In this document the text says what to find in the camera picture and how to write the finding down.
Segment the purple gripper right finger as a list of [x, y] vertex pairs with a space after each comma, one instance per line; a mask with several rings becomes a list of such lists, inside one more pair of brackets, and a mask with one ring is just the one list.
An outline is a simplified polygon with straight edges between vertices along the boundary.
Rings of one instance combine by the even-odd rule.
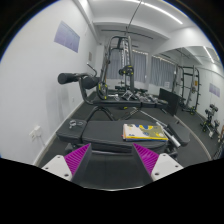
[[182, 169], [168, 154], [157, 154], [136, 143], [132, 144], [132, 153], [145, 180], [156, 181]]

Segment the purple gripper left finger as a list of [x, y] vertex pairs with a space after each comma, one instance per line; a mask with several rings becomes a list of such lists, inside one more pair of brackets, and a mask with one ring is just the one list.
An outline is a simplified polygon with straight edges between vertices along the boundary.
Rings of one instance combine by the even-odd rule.
[[56, 155], [42, 169], [70, 182], [80, 182], [91, 154], [92, 146], [87, 144], [66, 156]]

